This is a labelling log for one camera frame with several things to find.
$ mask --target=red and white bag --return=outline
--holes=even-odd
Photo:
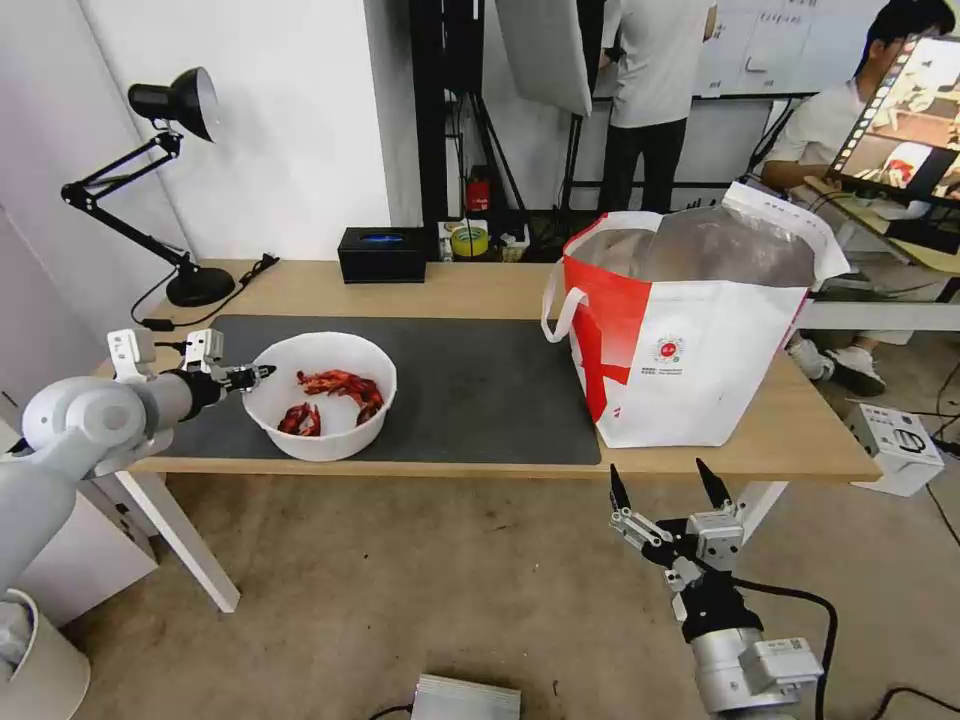
[[[816,215],[733,184],[720,206],[610,213],[567,243],[543,296],[611,448],[718,446],[808,289],[850,271]],[[567,295],[547,316],[559,275]]]

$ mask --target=lamp base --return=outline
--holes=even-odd
[[[236,286],[226,270],[181,265],[167,284],[167,299],[177,307],[200,307],[225,299]]]

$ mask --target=white bowl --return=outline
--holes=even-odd
[[[300,460],[341,460],[360,452],[380,433],[397,394],[397,368],[387,354],[369,340],[346,333],[306,333],[282,340],[264,350],[254,362],[276,365],[277,371],[253,392],[244,393],[243,407],[278,448]],[[307,395],[297,382],[297,371],[308,375],[344,370],[377,383],[383,407],[357,427],[360,408],[349,397]],[[300,437],[277,430],[294,405],[308,402],[320,411],[321,435]]]

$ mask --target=concrete floor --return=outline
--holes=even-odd
[[[932,409],[957,350],[933,335],[884,347],[884,400]],[[827,394],[844,404],[842,391]],[[948,397],[960,400],[960,380]],[[408,702],[422,671],[521,689],[528,720],[703,717],[661,574],[607,528],[601,484],[180,476],[170,486],[239,584],[239,610],[218,614],[163,551],[158,571],[67,628],[93,662],[78,720],[365,720]],[[934,487],[960,526],[960,468]],[[652,517],[706,509],[693,484],[630,490]],[[739,574],[837,606],[833,720],[869,717],[892,683],[960,702],[960,548],[926,493],[792,487]],[[820,609],[748,601],[768,637],[822,647]],[[812,717],[810,704],[796,714]],[[887,717],[946,716],[898,699]]]

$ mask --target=sneaker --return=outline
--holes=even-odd
[[[873,369],[873,355],[869,350],[851,345],[841,350],[827,350],[833,358],[833,379],[860,397],[883,395],[887,384]]]
[[[811,380],[829,380],[833,375],[833,360],[821,355],[813,340],[798,340],[787,348],[787,355]]]

